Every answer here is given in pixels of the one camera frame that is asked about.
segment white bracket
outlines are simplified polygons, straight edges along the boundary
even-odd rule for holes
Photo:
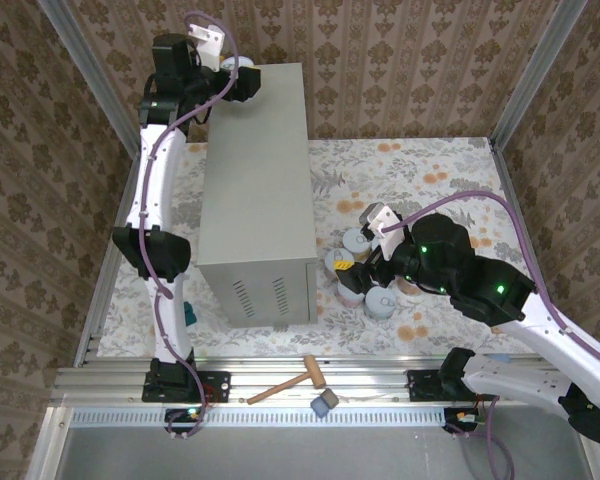
[[[204,28],[192,23],[189,25],[189,35],[198,40],[196,49],[200,54],[202,65],[217,72],[220,69],[220,52],[224,44],[224,32],[215,25]]]
[[[389,233],[382,232],[383,228],[400,222],[393,210],[382,203],[376,203],[365,210],[360,221],[369,222],[369,230],[378,238],[382,247],[382,256],[387,261],[391,260],[394,250],[404,241],[404,231],[401,228]]]

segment hammer handle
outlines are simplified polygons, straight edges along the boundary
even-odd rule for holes
[[[302,375],[299,375],[296,378],[287,380],[286,382],[281,383],[280,385],[276,385],[275,387],[272,387],[267,391],[259,393],[255,397],[251,397],[249,400],[247,400],[247,403],[249,405],[258,403],[259,401],[264,400],[265,398],[270,397],[271,395],[273,395],[275,393],[281,392],[282,390],[286,390],[289,387],[293,387],[294,385],[297,385],[298,383],[302,382],[303,380],[308,380],[309,378],[311,378],[311,375],[309,374],[309,372],[303,373]]]

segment ventilation slots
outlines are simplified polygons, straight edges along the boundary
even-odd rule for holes
[[[240,305],[242,305],[242,309],[244,310],[244,314],[247,317],[253,317],[256,314],[256,311],[253,308],[253,304],[251,303],[251,299],[249,298],[249,294],[247,293],[247,289],[242,283],[242,280],[237,281],[233,284],[233,289],[238,295],[238,300],[240,301]]]
[[[162,408],[76,407],[72,428],[164,426]],[[205,415],[205,427],[440,427],[442,407],[337,408],[318,418],[309,408],[218,407]]]
[[[287,303],[287,289],[284,286],[283,278],[273,281],[273,291],[276,294],[276,303],[278,304],[280,315],[286,315],[289,313],[289,304]]]

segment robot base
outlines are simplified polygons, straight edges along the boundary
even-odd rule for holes
[[[407,388],[411,402],[475,402],[477,395],[468,389],[448,391],[442,386],[440,370],[409,370]]]
[[[195,368],[193,351],[187,363]],[[206,403],[227,403],[231,391],[231,374],[222,371],[197,371],[205,390]],[[154,358],[145,376],[142,401],[147,403],[201,403],[198,387],[191,373],[180,363],[161,362]]]

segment wire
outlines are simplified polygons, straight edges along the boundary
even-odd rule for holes
[[[338,395],[338,398],[340,400],[344,400],[346,403],[349,403],[351,401],[355,401],[355,402],[368,402],[371,400],[378,400],[380,398],[384,398],[387,395],[392,395],[390,393],[381,393],[380,395],[373,395],[371,397],[345,397],[344,395]]]
[[[500,400],[500,397],[494,397],[494,399],[491,401],[491,405],[489,406],[489,413],[487,414],[487,432],[486,433],[485,432],[475,432],[475,431],[474,432],[465,432],[464,430],[461,430],[460,428],[458,428],[457,426],[455,426],[452,423],[447,423],[445,426],[451,428],[452,430],[454,430],[456,433],[458,433],[460,435],[465,435],[465,436],[469,436],[469,437],[485,438],[487,440],[487,457],[489,459],[489,468],[491,469],[491,474],[493,475],[493,478],[495,478],[496,480],[500,480],[500,477],[498,476],[498,469],[496,466],[496,459],[495,459],[495,455],[494,455],[494,451],[493,451],[493,444],[496,444],[498,446],[498,448],[504,454],[504,457],[507,461],[507,470],[509,471],[509,480],[515,480],[516,469],[515,469],[515,465],[513,463],[513,456],[511,455],[511,452],[509,451],[509,449],[507,448],[507,446],[505,445],[505,443],[502,440],[500,440],[498,437],[496,437],[495,435],[493,435],[491,433],[493,412],[495,411],[496,403],[498,402],[498,400]]]
[[[182,358],[180,355],[178,355],[178,352],[175,351],[175,349],[169,342],[169,337],[168,337],[168,335],[165,331],[164,325],[162,323],[162,318],[160,317],[159,305],[160,305],[161,295],[164,295],[165,298],[167,298],[168,300],[172,300],[173,292],[171,292],[171,290],[169,290],[167,287],[165,287],[164,284],[160,281],[160,278],[156,274],[156,271],[153,268],[153,265],[151,264],[151,259],[149,258],[149,255],[147,253],[147,244],[146,244],[146,239],[145,239],[145,231],[146,231],[145,230],[145,227],[146,227],[145,221],[146,221],[146,217],[148,215],[147,214],[147,196],[149,193],[149,180],[151,178],[151,167],[153,166],[153,162],[156,160],[156,154],[158,152],[158,149],[160,148],[160,145],[162,144],[164,139],[167,137],[167,135],[169,135],[171,132],[173,132],[176,128],[178,128],[181,124],[183,124],[184,122],[189,120],[191,117],[198,115],[200,112],[202,112],[203,110],[206,110],[207,108],[209,108],[212,105],[214,105],[215,103],[217,103],[220,99],[222,99],[229,92],[231,87],[233,87],[233,84],[236,82],[236,80],[238,78],[238,68],[239,68],[238,46],[236,45],[236,41],[233,38],[233,36],[231,35],[231,32],[229,31],[229,29],[221,21],[213,18],[211,15],[207,15],[206,13],[199,12],[199,11],[187,12],[184,15],[185,28],[189,27],[188,21],[191,17],[202,17],[202,18],[208,20],[209,22],[212,22],[213,24],[220,27],[220,29],[224,32],[225,37],[229,40],[229,44],[231,45],[231,50],[233,51],[233,57],[235,59],[235,62],[234,62],[233,69],[231,70],[231,75],[229,76],[229,82],[220,91],[220,93],[218,93],[218,95],[216,95],[215,97],[210,98],[204,104],[194,108],[191,112],[187,113],[186,115],[183,115],[178,120],[173,122],[171,125],[167,126],[167,128],[160,134],[160,136],[157,138],[156,142],[153,144],[153,147],[151,148],[149,156],[147,157],[147,167],[145,169],[144,179],[142,181],[142,196],[141,196],[141,200],[140,200],[140,207],[141,207],[140,208],[140,226],[139,226],[140,254],[142,255],[142,260],[144,261],[144,264],[147,267],[149,275],[155,282],[156,288],[157,288],[156,298],[155,298],[155,302],[154,302],[154,313],[156,316],[156,323],[158,324],[158,330],[160,331],[160,337],[162,338],[164,345],[167,348],[167,350],[169,351],[169,353],[171,353],[171,355],[173,355],[173,357],[176,359],[176,361],[178,363],[182,364],[189,371],[189,373],[193,377],[193,380],[196,383],[196,386],[198,387],[198,392],[200,394],[200,413],[198,414],[198,421],[193,425],[193,427],[190,430],[188,430],[187,432],[182,433],[182,434],[176,434],[172,430],[172,424],[173,424],[174,419],[172,418],[169,421],[169,423],[167,424],[167,431],[174,438],[181,438],[181,439],[188,438],[191,435],[195,434],[198,430],[200,430],[200,426],[202,425],[202,420],[203,420],[204,414],[205,414],[206,395],[205,395],[204,387],[202,385],[202,382],[200,381],[200,377],[198,376],[198,373],[196,372],[196,370],[191,365],[189,365],[184,358]]]
[[[469,190],[466,192],[455,193],[446,198],[443,198],[442,200],[438,200],[437,202],[432,203],[428,207],[425,207],[422,210],[414,213],[413,215],[408,216],[401,222],[398,222],[394,225],[383,228],[382,233],[389,233],[389,232],[393,232],[394,230],[398,230],[399,228],[405,227],[409,223],[415,222],[420,217],[426,215],[429,212],[432,212],[433,210],[435,210],[438,207],[441,207],[442,205],[445,205],[454,200],[460,200],[461,198],[467,198],[467,197],[490,198],[491,200],[495,200],[500,205],[502,205],[502,207],[507,211],[507,213],[509,214],[509,217],[511,218],[511,221],[513,222],[513,227],[515,229],[516,236],[518,237],[518,243],[520,244],[522,256],[524,257],[524,260],[527,264],[527,268],[529,269],[529,272],[531,273],[531,278],[533,279],[533,281],[535,282],[535,284],[538,288],[538,293],[540,294],[540,298],[542,299],[542,302],[544,303],[545,308],[551,314],[551,317],[556,322],[556,324],[562,330],[565,331],[565,335],[567,335],[569,338],[571,338],[571,340],[573,340],[582,349],[584,349],[586,352],[588,352],[589,354],[591,354],[593,357],[595,357],[596,359],[598,359],[600,361],[600,352],[598,350],[596,350],[594,347],[592,347],[591,345],[589,345],[582,338],[580,338],[575,332],[573,332],[569,328],[569,326],[564,322],[564,320],[562,320],[562,317],[560,316],[560,314],[558,313],[556,308],[553,306],[553,303],[551,303],[551,298],[549,298],[549,292],[547,291],[547,286],[544,283],[542,274],[540,273],[540,270],[538,269],[538,267],[536,267],[536,265],[531,261],[531,252],[529,251],[529,247],[527,245],[527,242],[525,241],[523,230],[522,230],[522,223],[521,223],[520,219],[516,215],[516,212],[515,212],[515,210],[513,210],[511,205],[509,205],[503,198],[499,197],[495,193],[485,192],[482,190]]]
[[[491,429],[493,427],[493,412],[496,409],[496,403],[498,403],[498,400],[500,400],[500,397],[493,397],[493,400],[491,400],[491,405],[489,405],[489,413],[487,413],[487,456],[489,457],[489,467],[491,467],[491,473],[493,474],[493,478],[498,478],[498,469],[496,467],[496,458],[493,455],[493,435],[491,433]],[[508,452],[507,447],[504,446],[504,443],[502,444],[503,451]],[[511,454],[505,453],[505,456],[507,456],[508,458],[511,458]],[[515,477],[515,469],[513,467],[513,460],[511,460],[511,480],[513,480],[513,478]]]
[[[437,290],[431,290],[430,288],[427,288],[423,285],[420,285],[420,283],[416,282],[416,287],[418,287],[420,290],[422,290],[424,293],[430,293],[431,295],[444,295],[443,293],[437,291]]]

